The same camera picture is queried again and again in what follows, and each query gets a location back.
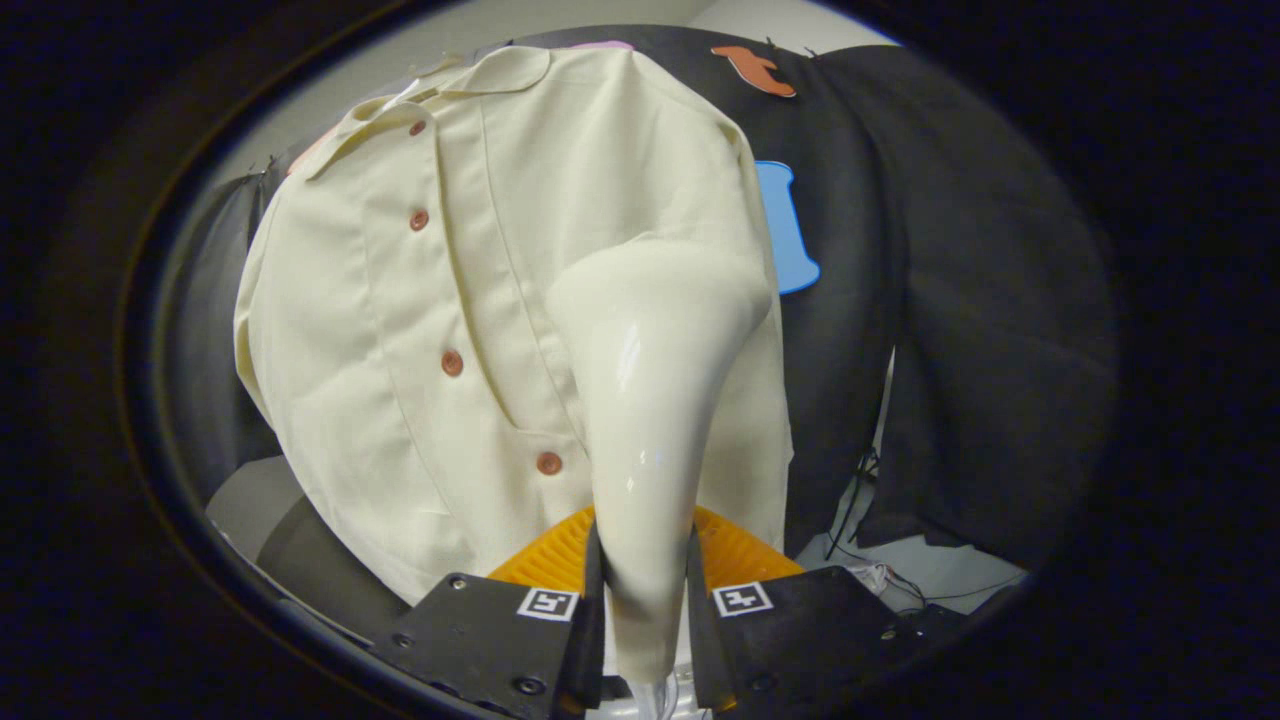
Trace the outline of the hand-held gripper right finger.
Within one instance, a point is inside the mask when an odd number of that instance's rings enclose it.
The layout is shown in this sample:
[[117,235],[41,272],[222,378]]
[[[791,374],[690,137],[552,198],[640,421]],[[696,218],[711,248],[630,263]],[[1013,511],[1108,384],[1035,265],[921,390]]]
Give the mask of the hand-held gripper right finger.
[[842,566],[806,570],[707,509],[687,547],[698,705],[716,717],[849,717],[956,638],[963,615],[895,611]]

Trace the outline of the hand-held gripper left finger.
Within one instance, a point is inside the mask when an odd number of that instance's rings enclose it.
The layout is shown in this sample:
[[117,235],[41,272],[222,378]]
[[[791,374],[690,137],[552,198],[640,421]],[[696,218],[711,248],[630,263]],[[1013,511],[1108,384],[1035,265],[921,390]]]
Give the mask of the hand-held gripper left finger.
[[486,577],[452,573],[371,653],[480,717],[581,719],[602,702],[604,560],[582,509]]

